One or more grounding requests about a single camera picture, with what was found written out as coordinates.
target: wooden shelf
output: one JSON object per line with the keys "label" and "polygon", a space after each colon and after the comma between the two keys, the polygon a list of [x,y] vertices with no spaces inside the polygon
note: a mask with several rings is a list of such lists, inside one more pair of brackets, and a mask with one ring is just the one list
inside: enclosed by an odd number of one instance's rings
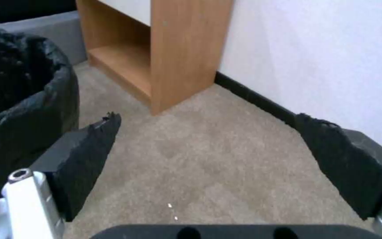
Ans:
{"label": "wooden shelf", "polygon": [[156,115],[214,83],[232,2],[76,0],[76,5],[89,63]]}
{"label": "wooden shelf", "polygon": [[118,45],[91,49],[88,53],[94,63],[102,67],[106,74],[115,77],[121,85],[126,83],[129,87],[134,88],[138,94],[144,97],[144,101],[150,101],[150,46],[123,42]]}

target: black trash bag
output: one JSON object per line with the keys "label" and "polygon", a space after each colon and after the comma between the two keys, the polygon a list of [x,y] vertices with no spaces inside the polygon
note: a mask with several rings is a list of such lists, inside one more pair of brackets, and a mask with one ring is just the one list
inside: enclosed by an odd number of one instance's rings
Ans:
{"label": "black trash bag", "polygon": [[0,190],[9,173],[77,129],[78,119],[77,77],[60,49],[0,30]]}

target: black baseboard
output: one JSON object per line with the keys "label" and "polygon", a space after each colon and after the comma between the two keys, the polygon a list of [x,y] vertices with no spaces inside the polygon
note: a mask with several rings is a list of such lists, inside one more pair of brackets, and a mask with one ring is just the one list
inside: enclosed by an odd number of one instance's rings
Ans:
{"label": "black baseboard", "polygon": [[288,124],[290,127],[294,127],[294,117],[295,114],[286,108],[280,106],[279,104],[271,101],[270,99],[259,95],[258,93],[252,91],[246,86],[241,85],[240,83],[232,80],[231,78],[225,76],[224,74],[217,71],[215,76],[215,83],[222,86],[223,88],[228,89],[233,94],[241,97],[245,101],[248,101],[260,109],[270,113],[276,118],[284,121],[285,124]]}

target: shelf compartment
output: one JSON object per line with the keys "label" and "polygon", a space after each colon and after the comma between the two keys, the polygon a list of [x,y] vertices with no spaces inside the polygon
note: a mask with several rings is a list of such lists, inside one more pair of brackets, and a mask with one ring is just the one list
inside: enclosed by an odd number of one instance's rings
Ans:
{"label": "shelf compartment", "polygon": [[150,46],[119,43],[88,51],[91,64],[147,105],[151,101]]}

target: carpet floor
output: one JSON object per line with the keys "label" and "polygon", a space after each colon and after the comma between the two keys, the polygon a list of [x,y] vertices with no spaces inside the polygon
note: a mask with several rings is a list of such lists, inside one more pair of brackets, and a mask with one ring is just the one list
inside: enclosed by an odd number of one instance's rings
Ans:
{"label": "carpet floor", "polygon": [[299,133],[214,85],[153,117],[120,86],[75,66],[80,126],[118,112],[104,170],[65,238],[118,224],[348,224],[362,221]]}

